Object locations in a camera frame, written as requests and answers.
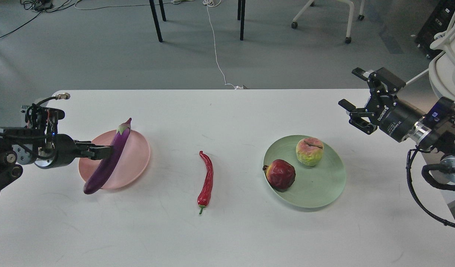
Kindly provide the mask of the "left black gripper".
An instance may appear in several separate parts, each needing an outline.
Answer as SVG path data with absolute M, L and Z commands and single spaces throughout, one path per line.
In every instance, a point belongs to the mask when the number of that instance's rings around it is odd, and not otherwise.
M 60 134 L 56 135 L 53 147 L 48 159 L 38 159 L 34 165 L 41 169 L 57 168 L 69 165 L 76 158 L 108 159 L 113 152 L 112 146 L 92 145 L 90 141 L 73 140 Z

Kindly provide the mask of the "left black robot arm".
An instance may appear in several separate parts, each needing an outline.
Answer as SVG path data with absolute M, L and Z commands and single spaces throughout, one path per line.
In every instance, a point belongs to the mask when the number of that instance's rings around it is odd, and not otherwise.
M 60 93 L 33 103 L 24 111 L 25 126 L 0 127 L 0 192 L 21 177 L 24 165 L 50 169 L 67 166 L 76 158 L 108 159 L 113 154 L 111 145 L 78 141 L 58 133 L 64 111 L 43 104 L 69 98 L 69 93 Z

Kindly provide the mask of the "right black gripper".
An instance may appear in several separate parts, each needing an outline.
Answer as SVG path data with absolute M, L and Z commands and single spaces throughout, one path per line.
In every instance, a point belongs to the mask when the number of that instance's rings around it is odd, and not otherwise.
M 397 142 L 409 138 L 410 131 L 425 113 L 396 98 L 406 82 L 384 67 L 375 71 L 357 67 L 352 70 L 352 74 L 367 83 L 370 98 L 368 109 L 357 108 L 346 99 L 339 101 L 339 106 L 349 115 L 348 122 L 367 135 L 380 129 Z

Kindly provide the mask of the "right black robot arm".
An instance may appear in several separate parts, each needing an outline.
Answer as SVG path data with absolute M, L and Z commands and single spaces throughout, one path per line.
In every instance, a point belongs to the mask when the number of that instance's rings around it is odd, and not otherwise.
M 432 187 L 455 191 L 455 102 L 447 97 L 439 98 L 426 113 L 414 105 L 402 101 L 397 93 L 406 82 L 386 68 L 365 71 L 359 67 L 352 74 L 365 81 L 370 97 L 363 108 L 358 108 L 345 99 L 339 105 L 347 111 L 348 122 L 371 135 L 377 129 L 396 142 L 411 139 L 415 147 L 406 157 L 406 181 L 412 198 L 430 217 L 455 228 L 455 223 L 429 211 L 419 200 L 412 184 L 412 164 L 417 153 L 443 153 L 438 163 L 422 167 L 422 177 Z

